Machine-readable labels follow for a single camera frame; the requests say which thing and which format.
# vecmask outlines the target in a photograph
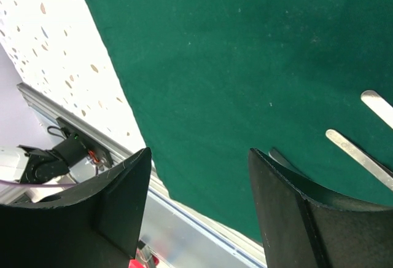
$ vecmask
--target red object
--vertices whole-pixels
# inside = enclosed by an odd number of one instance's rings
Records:
[[[128,265],[128,268],[145,268],[141,263],[139,263],[137,260],[131,260],[130,264]]]
[[[97,159],[95,153],[91,150],[87,151],[88,155],[90,155],[91,159],[93,159],[95,164],[99,164],[99,159]]]
[[[160,263],[160,260],[154,255],[153,255],[153,260],[155,265],[158,265]]]

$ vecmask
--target silver metal bar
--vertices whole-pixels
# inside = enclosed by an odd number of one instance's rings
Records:
[[[115,163],[132,155],[132,152],[26,84],[20,84],[18,88],[33,109],[52,122],[61,116],[105,146]],[[171,200],[156,173],[150,179],[141,239],[170,267],[266,267],[260,245]]]
[[[336,144],[341,150],[352,157],[356,162],[368,170],[375,178],[383,183],[387,188],[393,191],[393,177],[387,173],[378,162],[353,145],[348,139],[336,130],[329,129],[326,131],[326,137]]]
[[[291,170],[291,171],[298,173],[298,174],[302,175],[303,177],[309,179],[309,177],[307,175],[305,175],[302,171],[295,168],[295,166],[292,165],[289,162],[289,160],[287,160],[276,148],[270,149],[268,154],[271,159],[273,159],[275,162],[282,165],[284,168],[287,168],[288,170]]]
[[[26,192],[26,189],[22,187],[13,186],[0,186],[0,203],[3,205],[8,205],[16,201]]]
[[[360,99],[375,112],[390,128],[393,128],[393,107],[376,91],[364,91]]]

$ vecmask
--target white speckled surface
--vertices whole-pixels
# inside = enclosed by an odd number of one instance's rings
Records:
[[[84,0],[0,0],[0,43],[28,85],[129,150],[145,147]]]

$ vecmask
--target white wall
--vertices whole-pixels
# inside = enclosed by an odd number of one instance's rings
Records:
[[[51,139],[17,89],[21,78],[2,47],[0,75],[0,146],[51,148]]]

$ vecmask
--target green cloth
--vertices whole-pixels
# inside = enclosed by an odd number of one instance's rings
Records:
[[[393,130],[360,101],[393,103],[393,0],[86,2],[175,200],[259,239],[247,151],[276,147],[317,183],[393,205],[325,137],[393,168]]]

